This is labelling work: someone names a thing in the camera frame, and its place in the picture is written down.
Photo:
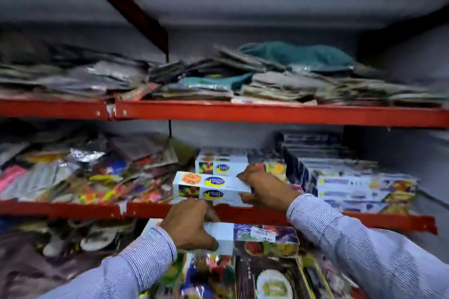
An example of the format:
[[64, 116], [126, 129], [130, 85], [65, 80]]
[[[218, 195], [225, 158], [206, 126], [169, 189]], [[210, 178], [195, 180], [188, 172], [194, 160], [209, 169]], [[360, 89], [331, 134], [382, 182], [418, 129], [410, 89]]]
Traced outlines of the pile of beige flat packets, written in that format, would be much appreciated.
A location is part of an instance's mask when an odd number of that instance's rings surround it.
[[[183, 74], [151, 92], [154, 99], [224, 100], [233, 103], [301, 103], [356, 107], [449, 108], [449, 86], [390, 81], [383, 71], [357, 62], [352, 71], [322, 73], [282, 64], [217, 46], [209, 58], [184, 64]], [[185, 77], [232, 77], [253, 73], [235, 91], [187, 89]]]

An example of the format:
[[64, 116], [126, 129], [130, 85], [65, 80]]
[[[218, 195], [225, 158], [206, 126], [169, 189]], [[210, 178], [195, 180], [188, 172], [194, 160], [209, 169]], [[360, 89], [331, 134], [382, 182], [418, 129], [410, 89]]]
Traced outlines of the stack of white roll boxes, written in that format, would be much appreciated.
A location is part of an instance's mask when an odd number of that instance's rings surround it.
[[276, 151], [270, 149], [203, 147], [195, 160], [195, 171], [199, 174], [236, 177], [249, 165], [256, 165], [287, 181], [286, 163]]

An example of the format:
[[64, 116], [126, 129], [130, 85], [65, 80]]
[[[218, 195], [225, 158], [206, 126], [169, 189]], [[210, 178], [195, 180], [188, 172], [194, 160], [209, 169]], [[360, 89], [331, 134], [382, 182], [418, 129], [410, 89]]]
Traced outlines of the white box with fruit print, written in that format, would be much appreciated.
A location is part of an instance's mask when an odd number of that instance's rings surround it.
[[205, 231], [215, 238], [215, 251], [197, 249], [194, 254], [218, 256], [295, 258], [300, 250], [296, 231], [291, 226], [206, 222]]

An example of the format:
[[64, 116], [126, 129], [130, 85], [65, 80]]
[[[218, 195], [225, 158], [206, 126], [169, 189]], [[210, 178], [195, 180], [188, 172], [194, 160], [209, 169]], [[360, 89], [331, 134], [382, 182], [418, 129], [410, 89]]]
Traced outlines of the person's right forearm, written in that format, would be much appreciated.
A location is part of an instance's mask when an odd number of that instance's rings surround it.
[[449, 299], [449, 264], [404, 235], [367, 228], [311, 194], [286, 215], [370, 299]]

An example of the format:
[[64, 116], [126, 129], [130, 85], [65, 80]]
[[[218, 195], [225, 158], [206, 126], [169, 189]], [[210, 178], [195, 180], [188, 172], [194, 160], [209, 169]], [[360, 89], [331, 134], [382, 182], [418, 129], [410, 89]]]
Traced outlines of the person's right hand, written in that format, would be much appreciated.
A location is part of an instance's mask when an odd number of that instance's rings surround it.
[[251, 193], [259, 195], [261, 204], [256, 206], [286, 213], [291, 203], [300, 196], [289, 184], [255, 165], [247, 166], [237, 178], [251, 188]]

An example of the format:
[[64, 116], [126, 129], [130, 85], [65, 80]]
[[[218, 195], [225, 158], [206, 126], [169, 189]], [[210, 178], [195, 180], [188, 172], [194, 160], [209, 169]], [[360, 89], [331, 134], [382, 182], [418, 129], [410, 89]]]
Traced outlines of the pile of grey flat packets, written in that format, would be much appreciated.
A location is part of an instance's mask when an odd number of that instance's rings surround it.
[[0, 30], [0, 99], [105, 99], [147, 95], [177, 81], [184, 64], [159, 64]]

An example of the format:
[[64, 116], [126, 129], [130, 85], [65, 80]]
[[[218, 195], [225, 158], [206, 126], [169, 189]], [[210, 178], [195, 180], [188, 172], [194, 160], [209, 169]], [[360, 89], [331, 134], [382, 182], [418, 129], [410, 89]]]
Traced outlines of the pile of fruit print packets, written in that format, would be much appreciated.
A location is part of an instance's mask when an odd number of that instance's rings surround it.
[[368, 299], [316, 255], [292, 259], [181, 253], [138, 299]]

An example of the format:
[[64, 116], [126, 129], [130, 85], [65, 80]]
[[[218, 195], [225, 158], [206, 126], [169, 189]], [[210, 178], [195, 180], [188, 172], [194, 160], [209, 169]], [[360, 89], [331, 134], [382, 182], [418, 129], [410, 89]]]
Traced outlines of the small teal flat packet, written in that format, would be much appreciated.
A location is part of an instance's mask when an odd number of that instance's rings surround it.
[[253, 73], [246, 73], [232, 77], [185, 77], [179, 80], [179, 84], [187, 89], [204, 89], [213, 91], [235, 91], [249, 81]]

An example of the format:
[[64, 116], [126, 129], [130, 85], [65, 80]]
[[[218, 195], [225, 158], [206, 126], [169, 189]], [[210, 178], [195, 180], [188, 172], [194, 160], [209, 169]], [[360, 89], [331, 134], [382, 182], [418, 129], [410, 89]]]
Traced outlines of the person's left hand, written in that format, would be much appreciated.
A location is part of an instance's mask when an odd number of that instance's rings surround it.
[[204, 223], [218, 221], [219, 217], [210, 203], [203, 199], [187, 199], [171, 207], [160, 228], [171, 237], [176, 248], [193, 251], [198, 250], [199, 235], [210, 235]]

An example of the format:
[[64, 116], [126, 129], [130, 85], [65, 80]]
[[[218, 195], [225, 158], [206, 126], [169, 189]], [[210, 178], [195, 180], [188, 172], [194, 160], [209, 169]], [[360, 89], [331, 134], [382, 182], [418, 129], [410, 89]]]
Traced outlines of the stack of blue white boxes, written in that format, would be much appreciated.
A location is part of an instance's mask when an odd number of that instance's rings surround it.
[[339, 132], [277, 132], [288, 181], [339, 212], [408, 215], [420, 180], [359, 159], [342, 139]]

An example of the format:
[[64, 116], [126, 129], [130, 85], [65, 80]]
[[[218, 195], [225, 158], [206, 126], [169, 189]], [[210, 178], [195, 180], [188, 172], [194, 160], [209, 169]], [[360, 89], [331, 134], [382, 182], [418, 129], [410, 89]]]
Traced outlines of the white foil roll box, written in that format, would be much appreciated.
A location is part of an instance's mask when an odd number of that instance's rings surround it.
[[223, 177], [178, 171], [172, 183], [173, 199], [204, 199], [212, 205], [226, 204], [251, 207], [243, 203], [240, 194], [251, 194], [250, 186], [236, 177]]

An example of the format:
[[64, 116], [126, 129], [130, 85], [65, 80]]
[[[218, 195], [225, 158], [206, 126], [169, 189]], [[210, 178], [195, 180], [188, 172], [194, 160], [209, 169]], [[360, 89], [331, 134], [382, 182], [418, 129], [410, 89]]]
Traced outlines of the pile of dark plastic packets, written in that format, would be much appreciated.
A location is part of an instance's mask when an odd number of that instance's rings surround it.
[[0, 299], [37, 299], [116, 256], [138, 219], [0, 219]]

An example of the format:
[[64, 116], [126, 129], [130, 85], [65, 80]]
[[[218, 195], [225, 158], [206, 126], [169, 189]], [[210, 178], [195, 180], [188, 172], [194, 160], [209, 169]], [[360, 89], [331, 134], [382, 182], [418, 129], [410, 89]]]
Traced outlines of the pile of colourful shiny packets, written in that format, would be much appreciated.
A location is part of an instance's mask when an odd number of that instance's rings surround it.
[[176, 172], [191, 170], [195, 155], [160, 133], [45, 132], [34, 142], [0, 145], [0, 201], [169, 203]]

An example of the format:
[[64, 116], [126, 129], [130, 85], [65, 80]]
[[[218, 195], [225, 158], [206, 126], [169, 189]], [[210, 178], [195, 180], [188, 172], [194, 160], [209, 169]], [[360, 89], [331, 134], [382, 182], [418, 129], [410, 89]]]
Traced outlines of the person's left forearm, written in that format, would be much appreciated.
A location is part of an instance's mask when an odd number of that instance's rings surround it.
[[162, 228], [149, 229], [117, 256], [108, 257], [38, 299], [138, 299], [167, 271], [176, 246]]

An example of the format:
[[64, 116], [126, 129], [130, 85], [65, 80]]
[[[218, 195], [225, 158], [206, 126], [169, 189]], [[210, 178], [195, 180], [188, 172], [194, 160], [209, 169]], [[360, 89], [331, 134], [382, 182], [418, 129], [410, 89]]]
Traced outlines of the teal cloth packet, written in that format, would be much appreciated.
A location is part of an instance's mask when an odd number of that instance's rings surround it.
[[357, 61], [344, 51], [326, 45], [298, 46], [283, 41], [247, 43], [241, 53], [310, 72], [352, 71]]

